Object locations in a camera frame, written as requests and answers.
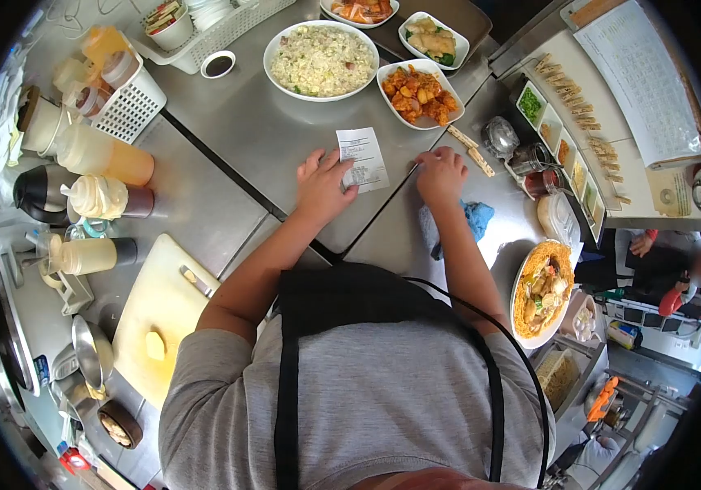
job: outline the person's left hand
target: person's left hand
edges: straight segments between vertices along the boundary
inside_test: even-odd
[[[292,213],[319,228],[334,220],[358,195],[358,186],[350,186],[344,193],[339,188],[354,161],[340,162],[339,148],[335,148],[320,163],[324,154],[323,148],[313,151],[297,169],[297,208]]]
[[[652,238],[650,238],[647,233],[641,234],[637,238],[634,238],[634,240],[631,240],[630,250],[636,256],[644,257],[651,248]]]

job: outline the wire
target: wire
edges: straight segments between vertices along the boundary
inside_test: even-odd
[[[452,299],[453,301],[456,301],[457,303],[461,304],[465,308],[468,308],[469,310],[473,311],[475,314],[478,314],[481,316],[483,319],[486,319],[490,321],[495,327],[498,328],[502,332],[503,335],[506,336],[506,338],[511,342],[511,345],[513,345],[514,349],[517,351],[517,354],[519,354],[519,357],[522,358],[522,362],[525,364],[525,368],[528,370],[528,374],[533,380],[533,384],[536,385],[536,394],[539,397],[539,405],[541,408],[541,428],[543,432],[543,440],[544,440],[544,445],[543,445],[543,451],[541,454],[541,471],[539,472],[539,483],[536,485],[536,488],[541,488],[543,486],[544,482],[544,476],[547,473],[547,457],[549,456],[549,420],[547,417],[547,402],[544,400],[544,392],[541,388],[541,383],[539,383],[538,376],[536,376],[536,371],[533,370],[532,365],[530,364],[530,361],[528,361],[528,357],[525,355],[525,353],[522,351],[522,348],[519,347],[519,344],[517,343],[517,340],[513,338],[513,335],[511,332],[509,332],[502,324],[494,319],[492,315],[487,314],[484,311],[481,311],[480,309],[476,308],[469,302],[457,298],[450,292],[446,292],[443,289],[438,288],[436,285],[432,284],[429,281],[426,281],[421,278],[403,278],[406,281],[411,281],[411,282],[419,282],[424,285],[430,286],[432,289],[435,291],[440,292],[447,298]]]

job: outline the person's right hand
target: person's right hand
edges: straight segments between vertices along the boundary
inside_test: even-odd
[[[652,248],[652,238],[647,233],[631,240],[630,250],[636,256],[644,257]]]
[[[459,207],[462,186],[467,179],[467,167],[462,155],[451,147],[440,147],[435,152],[425,151],[415,158],[420,174],[415,186],[432,214]]]
[[[313,151],[297,169],[297,208],[291,214],[318,230],[334,220],[358,195],[358,186],[350,186],[344,193],[339,188],[354,161],[340,162],[339,148],[335,148],[321,163],[325,154],[323,148]]]

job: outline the order ticket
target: order ticket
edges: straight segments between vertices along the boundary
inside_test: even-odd
[[[358,185],[359,194],[389,187],[389,174],[373,128],[337,131],[337,141],[339,160],[354,159],[353,168],[343,177],[345,187]]]

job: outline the cook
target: cook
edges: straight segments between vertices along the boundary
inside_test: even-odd
[[[353,163],[324,155],[298,168],[296,210],[179,346],[160,418],[169,487],[535,486],[554,416],[547,407],[542,419],[529,372],[492,321],[377,267],[290,270],[357,196],[339,186]],[[450,292],[507,324],[460,206],[462,157],[442,147],[416,162]],[[256,342],[276,296],[281,314]]]

